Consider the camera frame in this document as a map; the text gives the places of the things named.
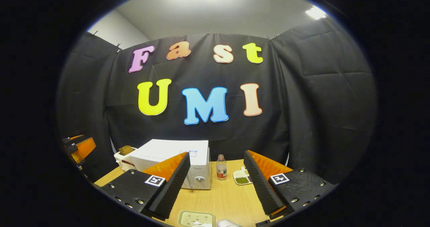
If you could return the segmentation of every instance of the wooden table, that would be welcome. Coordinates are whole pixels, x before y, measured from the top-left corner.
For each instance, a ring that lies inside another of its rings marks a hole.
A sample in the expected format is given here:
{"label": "wooden table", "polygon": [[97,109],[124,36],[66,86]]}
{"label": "wooden table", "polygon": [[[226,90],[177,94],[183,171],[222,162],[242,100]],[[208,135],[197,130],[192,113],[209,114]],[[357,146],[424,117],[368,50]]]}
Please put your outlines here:
{"label": "wooden table", "polygon": [[[269,219],[264,214],[254,185],[237,185],[233,179],[232,173],[244,166],[243,160],[227,161],[227,179],[224,181],[219,181],[216,178],[215,164],[216,162],[210,162],[211,189],[192,190],[182,188],[173,205],[170,218],[161,222],[181,227],[182,225],[178,224],[178,215],[181,210],[211,213],[215,216],[215,222],[228,219],[243,227],[255,227],[256,223]],[[96,181],[95,184],[101,187],[123,173],[124,171],[117,167]]]}

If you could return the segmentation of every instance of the bottle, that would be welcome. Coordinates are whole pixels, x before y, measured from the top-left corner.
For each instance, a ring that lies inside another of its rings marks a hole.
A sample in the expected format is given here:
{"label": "bottle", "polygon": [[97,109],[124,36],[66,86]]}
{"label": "bottle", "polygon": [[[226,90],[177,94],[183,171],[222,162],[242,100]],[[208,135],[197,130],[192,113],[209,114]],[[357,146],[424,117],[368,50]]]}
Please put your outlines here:
{"label": "bottle", "polygon": [[216,176],[220,181],[227,179],[227,163],[223,154],[219,154],[218,160],[216,161]]}

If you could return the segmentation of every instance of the microwave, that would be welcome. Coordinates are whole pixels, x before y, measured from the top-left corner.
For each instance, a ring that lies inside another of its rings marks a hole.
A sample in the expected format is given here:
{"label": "microwave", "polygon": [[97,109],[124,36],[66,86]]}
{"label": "microwave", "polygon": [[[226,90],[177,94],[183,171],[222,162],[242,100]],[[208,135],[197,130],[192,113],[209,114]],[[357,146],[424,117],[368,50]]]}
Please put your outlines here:
{"label": "microwave", "polygon": [[153,139],[127,154],[129,161],[138,171],[144,171],[153,165],[189,152],[191,166],[182,188],[210,189],[211,169],[208,140],[157,140]]}

